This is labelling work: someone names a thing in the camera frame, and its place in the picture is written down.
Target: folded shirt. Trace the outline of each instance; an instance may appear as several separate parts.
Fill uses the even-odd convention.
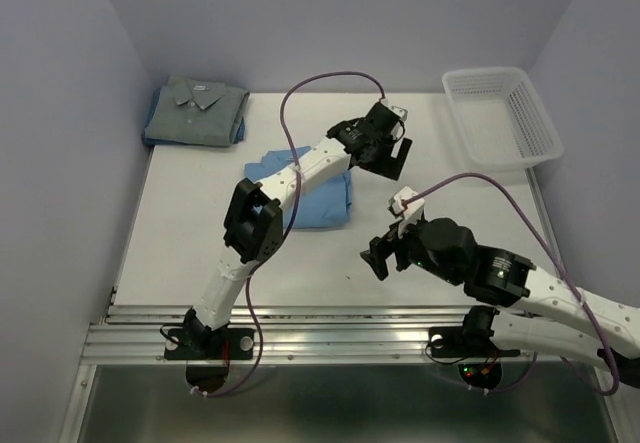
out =
[[[297,148],[298,156],[304,155],[310,146]],[[247,163],[244,173],[257,181],[280,171],[293,162],[291,150],[270,151],[260,163]],[[351,213],[351,172],[345,171],[330,178],[300,199],[294,228],[336,228],[349,221]],[[291,211],[284,218],[284,226],[291,220]]]
[[[244,139],[248,98],[241,88],[170,76],[154,93],[142,139],[147,145],[231,146]]]

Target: folded gray shirt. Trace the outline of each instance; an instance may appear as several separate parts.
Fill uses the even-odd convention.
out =
[[[187,145],[231,146],[249,92],[224,83],[170,76],[144,136]]]

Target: metal frame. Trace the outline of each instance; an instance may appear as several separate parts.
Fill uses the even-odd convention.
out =
[[[533,170],[526,171],[544,235],[560,257],[557,241]],[[67,409],[60,442],[76,442],[89,401],[97,365],[183,365],[162,357],[159,327],[182,320],[183,306],[111,305],[101,324],[87,333],[80,368]],[[264,365],[424,364],[429,330],[460,323],[469,307],[258,307],[265,333]],[[232,325],[253,326],[247,308],[234,308]],[[527,360],[523,354],[514,361]],[[543,360],[554,360],[543,357]],[[248,365],[251,361],[237,362]],[[196,364],[215,364],[197,362]],[[596,371],[602,387],[608,375]],[[615,437],[637,441],[618,393],[604,399]]]
[[[91,388],[96,375],[96,367],[80,364],[76,381],[73,384],[73,392],[64,417],[62,430],[60,431],[60,443],[77,442],[82,430],[82,422],[89,404]]]

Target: wire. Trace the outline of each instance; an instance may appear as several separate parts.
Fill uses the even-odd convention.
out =
[[[534,353],[531,357],[531,361],[529,362],[529,365],[527,365],[527,368],[513,383],[510,383],[509,385],[504,386],[502,388],[494,388],[493,390],[486,390],[486,391],[484,388],[478,388],[477,386],[469,385],[468,383],[465,383],[460,380],[452,380],[451,378],[447,378],[446,376],[442,376],[438,373],[431,373],[431,374],[436,378],[438,378],[439,380],[446,381],[451,385],[459,386],[460,388],[464,388],[465,390],[474,391],[476,393],[484,393],[484,394],[489,394],[489,393],[501,394],[501,393],[508,393],[510,391],[513,391],[516,388],[518,388],[520,385],[522,385],[529,378],[529,376],[531,376],[531,372],[533,371],[533,368],[535,367],[537,361],[538,361],[538,353]]]
[[[480,370],[480,373],[482,373],[483,375],[488,375],[491,372],[491,370],[493,370],[493,367],[496,366],[496,363],[498,362],[499,357],[500,357],[500,351],[496,350],[491,364],[488,367],[485,367],[482,370]]]
[[[434,185],[431,188],[429,188],[428,190],[425,190],[425,191],[423,191],[421,193],[418,193],[417,195],[409,198],[408,200],[404,200],[402,203],[405,206],[409,205],[410,203],[413,203],[414,201],[419,200],[420,198],[424,198],[425,196],[430,195],[431,193],[433,193],[433,192],[435,192],[435,191],[447,186],[448,184],[453,183],[454,181],[457,181],[457,180],[461,180],[463,178],[477,178],[477,179],[480,179],[480,180],[484,180],[484,181],[492,184],[493,186],[495,186],[505,196],[505,198],[509,201],[509,203],[511,204],[513,209],[516,211],[516,213],[518,213],[518,216],[520,216],[520,218],[522,219],[524,224],[527,226],[529,231],[533,234],[535,239],[538,241],[538,243],[540,244],[540,246],[542,247],[544,252],[547,254],[549,259],[553,263],[553,266],[558,271],[558,274],[560,275],[560,278],[562,278],[565,281],[565,283],[567,284],[567,287],[569,288],[569,290],[571,291],[573,296],[576,298],[576,300],[578,300],[580,302],[585,314],[587,315],[587,318],[589,318],[589,321],[593,325],[593,328],[594,328],[598,338],[600,339],[600,342],[602,343],[602,347],[603,347],[603,350],[604,350],[604,359],[605,359],[605,361],[607,363],[607,366],[609,366],[609,369],[611,370],[611,376],[613,377],[613,383],[611,385],[611,388],[609,388],[608,390],[602,390],[601,388],[598,388],[598,387],[594,386],[591,382],[589,382],[580,373],[576,372],[576,375],[589,388],[591,388],[593,391],[595,391],[596,393],[598,393],[598,394],[600,394],[602,396],[611,396],[614,393],[616,393],[618,391],[618,388],[620,387],[620,373],[618,371],[618,365],[616,364],[616,360],[615,360],[615,358],[613,356],[613,351],[611,350],[611,346],[609,345],[609,340],[607,338],[607,335],[602,330],[602,327],[600,326],[600,323],[598,323],[598,319],[596,318],[595,314],[591,310],[591,307],[587,304],[586,301],[583,301],[582,294],[580,293],[580,290],[573,283],[573,281],[569,278],[569,274],[564,269],[564,266],[562,266],[562,264],[560,263],[558,258],[556,258],[556,256],[553,254],[553,251],[551,250],[551,248],[549,248],[549,245],[547,245],[547,243],[544,241],[544,239],[542,238],[540,233],[538,233],[538,231],[534,228],[534,226],[531,223],[531,221],[529,220],[529,218],[527,218],[527,215],[524,214],[524,211],[522,211],[522,208],[520,208],[520,206],[518,205],[516,200],[513,198],[513,196],[511,196],[511,194],[509,194],[509,192],[507,191],[507,189],[504,186],[502,186],[500,183],[498,183],[496,180],[494,180],[490,176],[483,175],[481,173],[473,173],[473,172],[461,173],[459,175],[455,175],[455,176],[452,176],[450,178],[447,178],[444,181],[441,181],[437,185]],[[569,364],[569,366],[572,369],[575,369],[573,365]]]
[[[173,336],[169,335],[168,333],[165,333],[164,329],[165,328],[184,328],[184,326],[180,323],[169,323],[166,325],[162,325],[160,327],[160,334],[164,337],[165,340],[170,341],[171,343],[173,343],[176,346],[184,346],[184,343],[181,343],[180,341],[176,340]]]
[[[468,356],[465,356],[464,358],[459,358],[459,359],[454,360],[454,361],[440,361],[440,360],[436,360],[433,356],[431,356],[431,355],[429,354],[429,351],[428,351],[428,350],[430,350],[431,348],[432,348],[431,343],[427,344],[426,348],[424,349],[424,354],[425,354],[425,356],[426,356],[427,358],[429,358],[431,361],[433,361],[434,363],[437,363],[437,364],[442,365],[442,366],[451,366],[451,365],[455,365],[455,364],[460,363],[461,361],[464,361],[464,360],[466,360],[466,359],[468,359],[468,358],[469,358]]]
[[[482,363],[482,368],[486,368],[487,363],[489,363],[490,359],[491,359],[491,355],[487,356],[487,358],[484,360],[484,363]]]
[[[231,366],[231,362],[229,361],[229,350],[231,349],[231,342],[227,340],[225,342],[224,348],[222,350],[222,362],[224,366],[229,368]]]
[[[400,120],[398,124],[400,125],[400,128],[402,128],[402,133],[400,133],[400,136],[396,138],[396,141],[395,141],[396,143],[400,141],[402,138],[404,138],[404,135],[407,132],[407,128],[404,126],[404,121]]]
[[[380,82],[378,80],[376,80],[374,77],[372,77],[372,76],[370,76],[370,75],[368,75],[366,73],[362,73],[360,71],[334,71],[334,72],[331,72],[331,73],[322,73],[322,74],[307,78],[306,80],[303,80],[300,83],[298,83],[297,85],[293,86],[284,95],[284,98],[282,98],[282,102],[280,103],[280,126],[282,126],[282,131],[284,132],[284,136],[286,137],[287,143],[289,144],[289,148],[291,149],[291,156],[293,157],[293,164],[298,169],[300,168],[300,158],[298,157],[298,151],[296,150],[296,146],[293,143],[293,138],[291,137],[291,133],[290,133],[289,128],[287,127],[287,123],[285,121],[285,117],[284,117],[285,107],[287,105],[287,102],[289,101],[289,98],[291,98],[291,95],[293,95],[296,91],[298,91],[304,85],[306,85],[308,83],[311,83],[313,81],[324,79],[324,78],[332,78],[334,76],[360,76],[362,78],[366,78],[367,80],[373,82],[378,87],[378,90],[380,90],[380,99],[382,100],[382,99],[386,98],[386,94],[385,94],[384,88],[382,87]],[[284,234],[282,236],[282,243],[283,244],[286,241],[287,237],[289,236],[289,233],[291,233],[291,229],[293,228],[293,224],[294,224],[294,222],[296,220],[296,216],[298,214],[298,206],[300,204],[300,187],[301,186],[302,186],[302,178],[300,176],[300,172],[296,171],[296,188],[295,188],[295,194],[294,194],[294,200],[293,200],[293,207],[291,209],[291,220],[289,220],[289,224],[287,225],[287,228],[285,229]],[[260,343],[258,345],[258,356],[256,357],[256,361],[254,362],[254,364],[251,367],[251,369],[244,376],[244,378],[242,378],[242,380],[240,380],[240,382],[238,382],[235,386],[233,386],[229,390],[223,391],[222,393],[217,393],[216,392],[216,393],[209,394],[209,393],[201,392],[198,388],[194,388],[192,385],[187,383],[187,385],[189,386],[190,390],[193,393],[199,394],[200,396],[204,396],[204,397],[207,397],[207,398],[218,398],[218,397],[222,397],[222,396],[228,396],[228,395],[236,392],[238,389],[240,389],[240,387],[242,387],[249,380],[249,378],[251,378],[251,375],[253,375],[253,373],[255,373],[256,369],[258,368],[258,365],[260,364],[260,360],[262,359],[262,354],[264,352],[264,335],[263,335],[263,332],[262,332],[262,327],[260,326],[260,321],[258,321],[258,316],[256,315],[255,309],[253,307],[253,303],[251,302],[251,293],[249,291],[249,287],[251,286],[251,279],[255,275],[256,271],[258,271],[258,269],[262,266],[262,264],[263,263],[258,264],[253,269],[253,271],[251,272],[251,274],[247,278],[247,282],[246,282],[245,287],[244,287],[245,297],[246,297],[246,300],[247,300],[247,308],[249,309],[249,313],[251,314],[251,319],[253,320],[253,323],[254,323],[254,325],[256,327],[256,330],[258,331],[258,335],[260,336]]]

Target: screw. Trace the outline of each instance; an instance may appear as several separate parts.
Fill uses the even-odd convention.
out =
[[[175,351],[178,348],[178,345],[176,345],[173,341],[171,340],[167,340],[167,342],[164,344],[164,348],[168,351]]]
[[[253,348],[253,340],[250,336],[240,338],[240,349],[242,351],[249,351],[251,348]]]
[[[442,348],[444,346],[444,343],[441,340],[442,335],[433,335],[430,340],[431,346],[433,346],[434,348]]]

